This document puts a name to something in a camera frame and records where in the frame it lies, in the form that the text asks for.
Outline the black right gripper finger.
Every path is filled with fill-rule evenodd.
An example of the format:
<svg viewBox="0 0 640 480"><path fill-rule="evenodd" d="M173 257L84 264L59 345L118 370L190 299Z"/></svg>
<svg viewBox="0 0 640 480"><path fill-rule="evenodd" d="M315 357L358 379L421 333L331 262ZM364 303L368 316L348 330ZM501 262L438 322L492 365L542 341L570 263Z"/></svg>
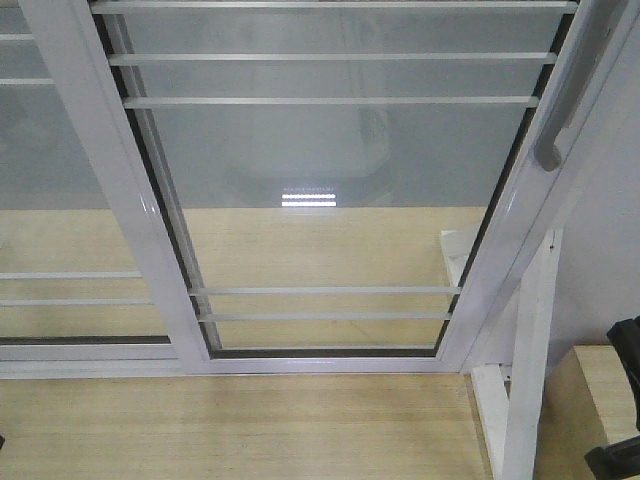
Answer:
<svg viewBox="0 0 640 480"><path fill-rule="evenodd" d="M616 322L607 332L627 376L636 409L636 428L639 428L639 318Z"/></svg>
<svg viewBox="0 0 640 480"><path fill-rule="evenodd" d="M627 479L639 474L639 438L595 447L584 456L596 479Z"/></svg>

